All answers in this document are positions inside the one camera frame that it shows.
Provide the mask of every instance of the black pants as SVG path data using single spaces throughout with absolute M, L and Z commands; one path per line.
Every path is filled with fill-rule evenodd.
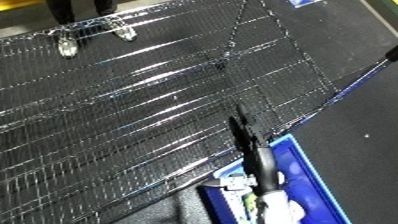
M 114 0 L 94 0 L 94 4 L 100 16 L 106 16 L 116 11 L 116 1 Z M 59 24 L 75 22 L 71 0 L 47 0 L 47 5 Z

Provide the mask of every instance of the metal grid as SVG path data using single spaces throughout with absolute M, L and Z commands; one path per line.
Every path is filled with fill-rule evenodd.
M 111 222 L 236 159 L 225 121 L 237 102 L 270 130 L 330 96 L 331 80 L 262 1 L 234 29 L 244 2 L 120 13 L 133 43 L 101 18 L 77 23 L 72 60 L 58 55 L 56 29 L 1 39 L 1 223 Z

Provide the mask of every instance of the gray floor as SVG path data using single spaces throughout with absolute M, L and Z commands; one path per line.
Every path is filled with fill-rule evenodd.
M 118 10 L 130 10 L 165 2 L 166 0 L 119 0 Z M 83 20 L 96 16 L 91 0 L 74 0 L 76 19 Z M 0 12 L 0 38 L 56 26 L 47 5 L 37 4 Z

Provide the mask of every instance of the shoe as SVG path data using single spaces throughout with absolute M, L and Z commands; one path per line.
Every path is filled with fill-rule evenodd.
M 102 27 L 105 30 L 111 30 L 116 36 L 124 41 L 133 41 L 137 37 L 137 33 L 133 28 L 128 26 L 119 17 L 106 17 Z
M 73 35 L 73 33 L 63 28 L 58 37 L 58 51 L 64 58 L 73 58 L 76 56 L 78 51 L 77 41 Z

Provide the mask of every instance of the black surface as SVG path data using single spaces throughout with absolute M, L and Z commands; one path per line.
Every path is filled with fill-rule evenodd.
M 299 46 L 314 58 L 325 77 L 330 80 L 337 80 L 364 68 L 378 59 L 378 57 L 384 55 L 388 48 L 394 46 L 396 42 L 396 38 L 359 1 L 324 1 L 297 10 L 293 9 L 287 2 L 280 0 L 269 1 L 268 5 L 276 12 L 290 34 L 298 40 Z M 74 213 L 74 211 L 77 211 L 76 207 L 73 207 L 74 205 L 84 205 L 85 207 L 78 207 L 82 213 L 91 211 L 92 207 L 96 210 L 102 205 L 107 205 L 110 200 L 117 198 L 117 196 L 129 192 L 131 186 L 133 186 L 133 189 L 150 186 L 153 181 L 162 176 L 170 174 L 184 165 L 206 158 L 209 154 L 218 152 L 222 148 L 218 148 L 218 146 L 222 145 L 227 148 L 231 145 L 230 135 L 225 132 L 223 121 L 233 113 L 233 110 L 231 110 L 233 100 L 216 103 L 212 107 L 199 110 L 197 114 L 192 116 L 184 116 L 182 119 L 172 120 L 173 122 L 171 122 L 170 126 L 164 126 L 162 129 L 154 129 L 151 132 L 143 131 L 133 135 L 131 138 L 121 139 L 115 145 L 108 145 L 108 140 L 111 141 L 116 139 L 116 137 L 125 136 L 124 134 L 131 133 L 140 127 L 147 127 L 156 124 L 161 119 L 172 117 L 175 114 L 174 112 L 160 114 L 154 119 L 151 118 L 152 120 L 146 119 L 148 114 L 163 111 L 170 108 L 170 106 L 177 106 L 180 103 L 190 102 L 192 99 L 214 93 L 210 98 L 203 97 L 204 101 L 198 104 L 191 104 L 193 107 L 198 107 L 201 104 L 218 102 L 217 99 L 223 98 L 225 95 L 236 94 L 237 98 L 251 102 L 250 109 L 255 112 L 265 111 L 266 113 L 261 114 L 261 119 L 269 127 L 288 121 L 314 105 L 314 102 L 301 101 L 302 99 L 300 98 L 296 102 L 297 104 L 293 103 L 286 105 L 286 107 L 278 107 L 279 105 L 284 105 L 283 103 L 286 100 L 297 99 L 296 97 L 308 91 L 308 88 L 319 87 L 318 81 L 321 80 L 319 73 L 316 71 L 316 67 L 311 67 L 309 64 L 301 64 L 294 67 L 294 69 L 289 69 L 287 72 L 271 75 L 267 79 L 256 79 L 258 86 L 245 92 L 238 91 L 236 93 L 234 92 L 235 89 L 233 91 L 216 92 L 216 90 L 224 87 L 228 89 L 231 86 L 235 86 L 236 83 L 246 83 L 245 79 L 242 79 L 238 74 L 245 73 L 252 80 L 252 78 L 260 76 L 262 72 L 272 72 L 302 59 L 302 55 L 293 48 L 289 41 L 279 42 L 275 48 L 270 48 L 269 50 L 245 55 L 240 59 L 240 63 L 234 64 L 232 60 L 232 66 L 224 71 L 228 75 L 222 74 L 214 68 L 206 67 L 203 70 L 179 73 L 173 78 L 173 80 L 177 80 L 175 82 L 168 83 L 164 79 L 162 82 L 153 83 L 153 86 L 148 88 L 133 88 L 132 93 L 121 91 L 123 93 L 121 95 L 112 95 L 118 99 L 118 102 L 109 99 L 105 103 L 94 100 L 84 101 L 87 98 L 91 100 L 93 99 L 92 97 L 97 99 L 96 97 L 99 94 L 126 87 L 129 83 L 136 83 L 160 73 L 206 62 L 211 57 L 214 57 L 212 53 L 217 55 L 222 52 L 217 51 L 220 50 L 217 49 L 208 55 L 195 55 L 189 60 L 185 58 L 186 60 L 183 60 L 183 62 L 177 60 L 168 66 L 150 70 L 147 73 L 134 73 L 137 69 L 157 62 L 175 60 L 182 55 L 190 56 L 197 51 L 208 50 L 223 44 L 223 40 L 224 38 L 227 39 L 229 32 L 221 31 L 200 38 L 187 39 L 181 44 L 165 46 L 161 51 L 148 51 L 139 56 L 130 54 L 156 44 L 175 41 L 213 29 L 218 30 L 233 20 L 235 13 L 232 9 L 236 9 L 236 7 L 232 7 L 230 10 L 226 8 L 223 11 L 224 13 L 221 14 L 220 11 L 214 8 L 210 8 L 207 11 L 208 14 L 194 12 L 197 9 L 197 7 L 188 6 L 188 8 L 175 10 L 171 7 L 165 11 L 159 10 L 156 13 L 131 18 L 128 22 L 138 23 L 154 17 L 161 18 L 172 14 L 180 16 L 159 20 L 146 26 L 138 25 L 136 28 L 141 36 L 139 36 L 135 44 L 131 45 L 126 45 L 126 43 L 121 41 L 117 42 L 115 39 L 110 41 L 113 37 L 110 34 L 101 33 L 102 31 L 96 27 L 83 30 L 82 47 L 78 60 L 66 61 L 59 58 L 56 47 L 53 44 L 54 40 L 47 36 L 35 38 L 22 45 L 14 45 L 14 47 L 9 47 L 7 44 L 2 45 L 3 55 L 7 55 L 7 57 L 2 58 L 1 61 L 0 68 L 3 71 L 2 73 L 6 74 L 1 76 L 1 87 L 11 86 L 11 88 L 7 89 L 6 94 L 2 92 L 2 110 L 25 105 L 28 102 L 36 102 L 43 97 L 51 96 L 51 100 L 46 102 L 45 107 L 40 104 L 32 104 L 33 106 L 29 107 L 29 109 L 21 110 L 12 116 L 6 116 L 9 120 L 2 119 L 2 124 L 18 121 L 42 110 L 51 111 L 54 109 L 55 115 L 62 117 L 62 119 L 52 119 L 54 114 L 44 114 L 41 117 L 43 121 L 37 122 L 41 126 L 30 126 L 23 123 L 25 126 L 18 126 L 17 129 L 19 131 L 5 134 L 3 139 L 7 141 L 7 147 L 18 146 L 18 144 L 24 142 L 30 143 L 40 136 L 52 134 L 54 130 L 62 131 L 63 126 L 70 127 L 73 124 L 77 125 L 78 129 L 73 129 L 73 131 L 65 132 L 62 135 L 51 135 L 48 138 L 52 139 L 51 141 L 38 141 L 34 144 L 25 145 L 21 148 L 24 150 L 14 151 L 14 155 L 6 154 L 7 160 L 5 161 L 7 163 L 1 164 L 1 168 L 11 167 L 12 164 L 37 157 L 37 154 L 32 154 L 35 152 L 40 152 L 39 154 L 44 155 L 52 152 L 51 150 L 58 146 L 70 146 L 72 140 L 75 143 L 78 142 L 77 145 L 73 144 L 76 147 L 72 147 L 72 149 L 78 151 L 79 156 L 77 158 L 74 157 L 75 154 L 73 152 L 71 154 L 73 156 L 70 157 L 71 152 L 66 152 L 56 153 L 51 155 L 51 158 L 49 156 L 43 157 L 43 160 L 40 160 L 41 163 L 51 162 L 57 158 L 67 158 L 67 161 L 62 163 L 60 167 L 53 167 L 54 170 L 56 169 L 56 173 L 63 176 L 63 178 L 59 178 L 61 181 L 50 183 L 55 188 L 40 182 L 41 187 L 26 188 L 25 192 L 25 188 L 18 187 L 21 183 L 37 184 L 34 180 L 35 178 L 36 180 L 43 179 L 43 175 L 44 177 L 47 175 L 46 172 L 51 173 L 52 171 L 42 169 L 41 171 L 43 172 L 41 173 L 37 172 L 37 174 L 32 176 L 22 176 L 13 185 L 8 185 L 8 183 L 2 185 L 3 192 L 1 193 L 3 193 L 3 197 L 9 196 L 5 194 L 4 186 L 11 186 L 15 189 L 12 193 L 19 193 L 15 201 L 7 201 L 9 204 L 2 204 L 1 206 L 10 207 L 10 204 L 13 205 L 13 203 L 17 204 L 21 201 L 32 200 L 32 198 L 36 197 L 36 194 L 46 195 L 47 192 L 56 189 L 58 185 L 62 187 L 71 183 L 79 183 L 78 189 L 83 192 L 87 189 L 87 186 L 96 186 L 94 184 L 97 183 L 103 184 L 98 190 L 93 190 L 93 194 L 90 193 L 84 197 L 74 197 L 68 199 L 67 203 L 56 204 L 57 206 L 62 206 L 59 206 L 60 210 L 56 210 L 55 208 L 57 207 L 53 206 L 56 213 L 55 216 L 45 215 L 41 210 L 37 210 L 32 216 L 26 216 L 28 221 L 37 222 L 41 220 L 44 223 L 58 222 L 56 215 L 60 214 L 61 216 L 66 216 L 66 218 L 80 217 L 81 213 Z M 194 13 L 190 13 L 190 15 L 184 14 L 187 10 Z M 246 19 L 256 18 L 261 13 L 265 14 L 266 12 L 260 9 L 255 10 L 255 13 L 248 14 Z M 254 22 L 251 26 L 242 27 L 245 35 L 241 36 L 239 41 L 237 41 L 239 50 L 281 37 L 281 33 L 274 32 L 273 21 L 265 21 L 267 22 Z M 97 36 L 95 38 L 87 37 L 89 35 Z M 393 195 L 398 193 L 397 190 L 394 191 L 396 183 L 395 171 L 397 168 L 397 165 L 395 165 L 397 164 L 397 157 L 394 150 L 395 139 L 397 139 L 394 133 L 397 132 L 394 130 L 397 124 L 397 117 L 395 116 L 397 108 L 391 105 L 397 101 L 397 96 L 394 92 L 394 87 L 397 86 L 394 84 L 397 84 L 397 79 L 391 72 L 396 70 L 396 68 L 395 66 L 385 71 L 384 75 L 381 74 L 382 76 L 372 80 L 363 89 L 358 90 L 358 92 L 340 103 L 340 105 L 320 115 L 295 133 L 303 148 L 320 171 L 320 174 L 325 178 L 326 183 L 332 192 L 335 193 L 335 196 L 354 223 L 395 223 L 394 220 L 397 220 L 397 217 L 393 214 L 394 208 L 397 208 L 397 201 L 394 200 Z M 297 80 L 292 76 L 292 74 L 299 73 L 306 74 L 307 79 Z M 212 79 L 212 77 L 221 77 L 222 79 Z M 77 92 L 77 94 L 70 94 L 71 89 L 84 89 L 86 86 L 97 87 L 96 85 L 102 81 L 106 81 L 107 84 L 100 86 L 100 88 L 94 88 L 96 91 L 81 91 Z M 275 82 L 283 84 L 285 87 L 290 87 L 290 91 L 280 94 L 278 92 L 279 85 L 273 85 Z M 196 87 L 193 88 L 194 83 L 201 83 L 202 85 L 196 89 Z M 194 89 L 190 94 L 162 98 L 161 102 L 154 105 L 146 106 L 139 110 L 127 110 L 130 108 L 129 105 L 137 105 L 153 99 L 154 96 L 162 96 L 161 91 L 179 90 L 187 86 Z M 253 83 L 249 83 L 247 87 L 253 87 Z M 60 94 L 65 94 L 67 97 L 61 97 Z M 76 102 L 84 105 L 84 107 L 73 111 L 71 107 Z M 275 116 L 273 113 L 268 113 L 274 112 L 273 110 L 279 115 Z M 108 116 L 103 123 L 97 123 L 95 118 L 99 115 L 112 116 Z M 86 121 L 92 122 L 91 125 L 85 125 Z M 212 127 L 215 121 L 219 122 L 219 126 L 214 128 L 215 130 L 211 129 L 209 132 L 201 132 L 206 128 Z M 183 153 L 167 154 L 169 156 L 162 158 L 156 165 L 149 164 L 145 166 L 145 169 L 134 169 L 133 173 L 129 173 L 128 176 L 126 175 L 123 178 L 110 178 L 112 176 L 109 174 L 114 174 L 121 167 L 131 167 L 132 162 L 137 165 L 138 163 L 132 158 L 139 155 L 142 156 L 139 153 L 144 153 L 145 155 L 148 150 L 150 152 L 152 149 L 161 148 L 168 143 L 173 144 L 172 147 L 166 148 L 167 150 L 184 146 L 189 141 L 178 141 L 182 135 L 191 136 L 192 139 L 189 139 L 190 141 L 198 141 L 200 138 L 208 139 L 206 142 L 201 142 L 200 145 L 187 148 L 188 150 L 183 151 Z M 145 144 L 137 147 L 137 144 L 141 144 L 141 142 L 145 142 Z M 89 146 L 100 143 L 101 147 L 97 148 L 95 152 L 91 152 Z M 104 159 L 108 158 L 109 155 L 113 156 L 113 160 Z M 143 156 L 140 159 L 145 160 L 150 159 L 150 157 Z M 13 168 L 13 173 L 6 172 L 5 177 L 2 176 L 2 178 L 7 178 L 7 175 L 12 176 L 24 173 L 32 169 L 32 167 L 40 167 L 41 163 L 26 163 L 24 166 L 18 167 L 19 169 L 14 170 Z M 91 164 L 90 169 L 85 167 L 87 164 Z M 116 206 L 112 204 L 112 209 L 101 214 L 102 221 L 112 220 L 115 214 L 131 211 L 136 209 L 137 206 L 145 205 L 152 200 L 156 201 L 159 196 L 169 192 L 171 188 L 185 184 L 192 178 L 222 164 L 223 162 L 215 162 L 211 166 L 209 165 L 189 173 L 189 175 L 183 176 L 181 179 L 171 179 L 170 182 L 166 182 L 164 185 L 157 185 L 154 190 L 134 197 L 126 201 L 126 203 L 117 204 Z M 65 169 L 62 166 L 71 166 L 80 170 Z M 89 181 L 93 180 L 93 182 L 90 182 L 93 185 L 87 184 L 86 178 Z M 71 188 L 70 192 L 58 193 L 65 193 L 65 196 L 71 192 L 76 191 Z M 203 207 L 201 207 L 202 203 L 198 200 L 195 189 L 190 188 L 190 190 L 181 194 L 184 194 L 184 196 L 179 199 L 176 199 L 176 197 L 179 197 L 178 195 L 174 195 L 168 200 L 161 201 L 121 222 L 208 223 L 209 219 L 206 217 Z M 45 200 L 54 200 L 54 198 L 45 198 Z M 39 201 L 39 206 L 37 207 L 40 208 L 40 203 L 43 202 L 46 203 L 48 201 Z
M 329 96 L 329 77 L 259 1 L 216 68 L 241 3 L 123 12 L 132 43 L 81 22 L 71 60 L 56 30 L 1 39 L 1 222 L 111 222 L 236 159 L 225 121 L 237 102 L 265 131 Z
M 324 1 L 300 9 L 287 1 L 268 3 L 322 71 L 335 77 L 366 67 L 398 43 L 359 1 Z M 294 133 L 353 223 L 398 220 L 397 69 L 393 65 Z M 187 199 L 192 212 L 202 206 L 195 198 Z M 153 205 L 123 223 L 167 216 L 160 207 Z

